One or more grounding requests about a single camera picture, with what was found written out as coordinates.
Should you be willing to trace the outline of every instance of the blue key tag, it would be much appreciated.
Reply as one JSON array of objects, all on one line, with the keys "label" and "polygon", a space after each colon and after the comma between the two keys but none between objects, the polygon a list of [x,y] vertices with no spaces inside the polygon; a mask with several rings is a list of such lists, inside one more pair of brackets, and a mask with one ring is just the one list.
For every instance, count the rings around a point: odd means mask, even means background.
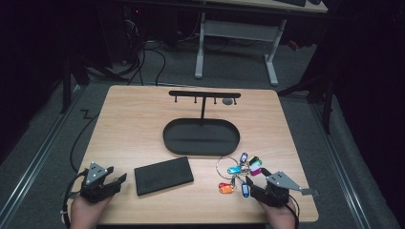
[{"label": "blue key tag", "polygon": [[243,153],[241,155],[241,159],[239,159],[239,161],[241,162],[241,164],[246,164],[246,162],[247,162],[247,153]]},{"label": "blue key tag", "polygon": [[227,169],[230,175],[238,175],[241,172],[241,166],[232,166]]},{"label": "blue key tag", "polygon": [[245,198],[249,197],[249,186],[246,183],[242,183],[242,195]]}]

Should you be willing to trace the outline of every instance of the colorful key tag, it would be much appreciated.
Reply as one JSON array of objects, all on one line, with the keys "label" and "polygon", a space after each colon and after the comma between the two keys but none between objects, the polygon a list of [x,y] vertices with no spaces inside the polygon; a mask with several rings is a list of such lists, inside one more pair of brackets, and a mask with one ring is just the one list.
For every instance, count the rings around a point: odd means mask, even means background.
[{"label": "colorful key tag", "polygon": [[227,169],[227,172],[228,172],[230,175],[237,175],[237,174],[239,174],[239,173],[241,172],[241,166],[237,165],[237,166],[229,167],[229,168]]},{"label": "colorful key tag", "polygon": [[221,194],[230,194],[232,192],[233,192],[233,188],[230,185],[223,186],[223,187],[220,188],[220,193]]},{"label": "colorful key tag", "polygon": [[249,186],[246,183],[242,183],[242,195],[245,198],[249,197]]},{"label": "colorful key tag", "polygon": [[243,153],[243,154],[241,155],[241,158],[239,159],[239,162],[240,162],[241,164],[246,164],[246,162],[247,162],[247,153]]},{"label": "colorful key tag", "polygon": [[254,162],[256,162],[257,160],[260,160],[258,157],[253,156],[252,158],[249,159],[249,165],[252,165]]},{"label": "colorful key tag", "polygon": [[261,174],[261,173],[262,173],[262,168],[259,168],[258,170],[255,170],[255,171],[250,171],[250,174],[252,176],[256,176],[256,175]]},{"label": "colorful key tag", "polygon": [[230,186],[230,184],[228,184],[228,183],[220,183],[219,185],[218,185],[218,188],[222,188],[222,187],[225,187],[225,186]]},{"label": "colorful key tag", "polygon": [[250,164],[249,170],[256,171],[262,167],[262,160],[256,160],[253,164]]}]

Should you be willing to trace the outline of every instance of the desk leg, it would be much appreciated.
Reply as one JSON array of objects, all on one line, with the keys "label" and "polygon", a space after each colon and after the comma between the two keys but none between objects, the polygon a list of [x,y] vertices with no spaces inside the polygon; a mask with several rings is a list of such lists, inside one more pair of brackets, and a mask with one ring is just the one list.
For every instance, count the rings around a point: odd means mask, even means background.
[{"label": "desk leg", "polygon": [[276,37],[273,41],[273,46],[271,48],[271,52],[270,52],[270,54],[265,55],[268,77],[270,78],[270,84],[272,86],[278,85],[277,75],[276,75],[276,72],[274,71],[274,66],[273,66],[273,58],[277,51],[277,47],[280,43],[281,36],[283,35],[283,31],[284,31],[284,27],[286,26],[286,23],[287,23],[286,19],[281,21],[280,27],[278,28]]},{"label": "desk leg", "polygon": [[195,77],[198,79],[203,78],[203,39],[205,33],[205,12],[202,12],[202,22],[200,25],[200,46],[199,52],[197,53],[197,63],[196,63],[196,74]]}]

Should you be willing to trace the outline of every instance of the black case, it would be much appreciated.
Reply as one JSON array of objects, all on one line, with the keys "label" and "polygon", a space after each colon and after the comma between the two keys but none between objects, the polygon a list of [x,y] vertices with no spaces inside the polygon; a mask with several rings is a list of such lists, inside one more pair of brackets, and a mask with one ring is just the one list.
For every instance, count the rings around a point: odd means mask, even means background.
[{"label": "black case", "polygon": [[187,156],[134,169],[138,196],[194,181]]}]

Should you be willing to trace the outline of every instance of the black stand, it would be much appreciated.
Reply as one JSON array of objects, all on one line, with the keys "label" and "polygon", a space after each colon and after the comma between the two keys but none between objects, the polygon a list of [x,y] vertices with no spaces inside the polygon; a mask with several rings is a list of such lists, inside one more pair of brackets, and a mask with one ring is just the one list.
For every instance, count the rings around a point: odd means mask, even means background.
[{"label": "black stand", "polygon": [[206,93],[170,91],[170,95],[202,97],[202,112],[200,118],[178,118],[169,122],[163,130],[163,140],[166,148],[177,155],[187,156],[227,156],[234,152],[240,141],[238,128],[229,121],[223,119],[204,118],[205,103],[208,97],[233,99],[236,105],[236,98],[240,94],[228,93]]}]

